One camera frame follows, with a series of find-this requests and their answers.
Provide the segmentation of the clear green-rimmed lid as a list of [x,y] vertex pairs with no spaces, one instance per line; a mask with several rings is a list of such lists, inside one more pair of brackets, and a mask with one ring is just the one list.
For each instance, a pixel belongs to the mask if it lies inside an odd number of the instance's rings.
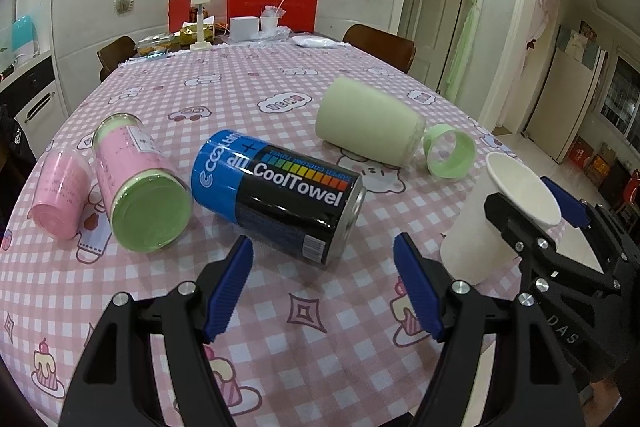
[[449,124],[434,124],[423,137],[426,168],[443,180],[464,178],[471,170],[476,145],[471,135]]

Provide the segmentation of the white door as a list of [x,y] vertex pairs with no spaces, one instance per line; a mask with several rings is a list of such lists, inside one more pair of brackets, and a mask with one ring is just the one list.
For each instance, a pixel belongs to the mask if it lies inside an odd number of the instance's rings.
[[405,0],[402,7],[398,34],[416,45],[409,75],[437,92],[444,90],[462,5],[463,0]]

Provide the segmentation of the white plastic bag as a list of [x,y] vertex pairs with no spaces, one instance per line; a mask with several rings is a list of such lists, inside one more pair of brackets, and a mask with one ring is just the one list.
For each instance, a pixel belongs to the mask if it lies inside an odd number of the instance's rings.
[[340,42],[331,38],[315,35],[294,35],[291,41],[296,46],[306,49],[333,49],[341,45]]

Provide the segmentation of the white paper cup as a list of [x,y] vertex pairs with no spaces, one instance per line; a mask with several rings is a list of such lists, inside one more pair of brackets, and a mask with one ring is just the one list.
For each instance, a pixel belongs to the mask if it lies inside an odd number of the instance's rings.
[[539,176],[513,157],[492,152],[447,232],[440,257],[455,280],[482,283],[516,256],[502,238],[508,223],[548,231],[561,222],[561,210]]

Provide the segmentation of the hanging brush wall ornament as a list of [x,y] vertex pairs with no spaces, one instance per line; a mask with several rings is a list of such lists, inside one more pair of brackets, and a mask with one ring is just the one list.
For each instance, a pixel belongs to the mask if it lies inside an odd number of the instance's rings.
[[118,15],[124,15],[134,9],[134,0],[114,0],[114,10]]

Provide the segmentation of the blue white humidifier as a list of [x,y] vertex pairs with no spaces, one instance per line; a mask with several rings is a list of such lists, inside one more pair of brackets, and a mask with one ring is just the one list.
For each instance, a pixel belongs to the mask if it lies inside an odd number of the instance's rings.
[[21,66],[39,54],[34,22],[29,15],[18,18],[11,30],[14,65]]

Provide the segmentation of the plastic drink cup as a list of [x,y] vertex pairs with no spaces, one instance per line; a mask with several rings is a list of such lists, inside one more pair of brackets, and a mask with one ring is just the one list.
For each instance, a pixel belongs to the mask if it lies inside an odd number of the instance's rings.
[[277,28],[280,18],[285,14],[285,10],[280,6],[267,5],[260,14],[260,30],[270,31]]

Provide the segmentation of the light green towel roll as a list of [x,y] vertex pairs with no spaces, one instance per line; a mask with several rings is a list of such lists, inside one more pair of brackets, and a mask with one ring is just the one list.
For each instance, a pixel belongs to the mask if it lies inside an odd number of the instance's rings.
[[405,168],[426,122],[404,102],[357,80],[338,77],[320,102],[316,135],[380,164]]

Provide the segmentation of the pink jar green lid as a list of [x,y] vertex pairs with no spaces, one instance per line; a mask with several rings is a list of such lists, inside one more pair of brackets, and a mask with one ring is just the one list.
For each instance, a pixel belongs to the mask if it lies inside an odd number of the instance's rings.
[[129,113],[108,116],[92,137],[96,179],[113,235],[135,253],[173,242],[192,215],[190,188]]

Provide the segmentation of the pink checkered tablecloth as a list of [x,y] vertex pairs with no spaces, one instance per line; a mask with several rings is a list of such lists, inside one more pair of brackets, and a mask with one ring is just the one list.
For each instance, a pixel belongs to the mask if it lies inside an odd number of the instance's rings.
[[[208,348],[214,376],[241,426],[377,426],[410,411],[439,347],[421,331],[397,278],[392,243],[408,232],[425,256],[439,252],[474,176],[430,176],[422,155],[394,169],[322,142],[314,121],[324,92],[348,77],[405,103],[430,124],[472,136],[477,153],[500,143],[475,120],[411,77],[338,46],[229,46],[119,67],[82,101],[53,138],[91,152],[98,124],[140,118],[179,176],[215,132],[231,129],[356,169],[367,193],[343,254],[316,265],[256,241],[252,273],[229,327]],[[32,221],[29,178],[1,244],[1,355],[36,416],[58,420],[75,366],[119,291],[142,299],[192,280],[224,257],[239,229],[195,207],[188,227],[152,254],[114,239],[99,193],[67,242]]]

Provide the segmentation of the brown chair left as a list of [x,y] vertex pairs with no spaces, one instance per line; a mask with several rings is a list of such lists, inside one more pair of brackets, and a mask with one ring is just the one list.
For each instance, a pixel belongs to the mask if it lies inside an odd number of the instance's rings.
[[96,52],[101,70],[100,81],[103,82],[123,62],[137,53],[136,43],[128,36],[122,36]]

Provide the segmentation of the brown chair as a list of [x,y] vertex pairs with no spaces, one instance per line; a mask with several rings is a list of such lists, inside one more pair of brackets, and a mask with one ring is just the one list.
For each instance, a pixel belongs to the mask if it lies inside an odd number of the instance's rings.
[[96,52],[101,70],[100,81],[103,82],[123,62],[137,53],[136,43],[128,36],[122,36]]
[[343,41],[408,74],[416,56],[413,41],[367,25],[349,27]]

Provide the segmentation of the blue black CoolTowel can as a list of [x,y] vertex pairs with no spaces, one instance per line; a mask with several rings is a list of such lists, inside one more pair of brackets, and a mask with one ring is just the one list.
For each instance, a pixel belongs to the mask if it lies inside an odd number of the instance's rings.
[[319,265],[344,251],[366,194],[352,170],[228,129],[198,151],[191,190],[204,208]]

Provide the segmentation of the white stand sign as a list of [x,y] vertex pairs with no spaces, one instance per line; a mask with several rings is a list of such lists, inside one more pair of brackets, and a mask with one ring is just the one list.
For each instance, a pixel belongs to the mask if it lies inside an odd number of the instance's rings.
[[210,0],[191,0],[191,4],[196,7],[196,41],[190,45],[191,51],[206,50],[212,44],[205,40],[204,35],[204,5]]

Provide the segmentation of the brown chair right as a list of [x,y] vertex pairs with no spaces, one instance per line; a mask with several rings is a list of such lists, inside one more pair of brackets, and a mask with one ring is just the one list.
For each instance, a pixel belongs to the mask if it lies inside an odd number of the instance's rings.
[[408,74],[416,56],[413,41],[367,25],[349,27],[343,41]]

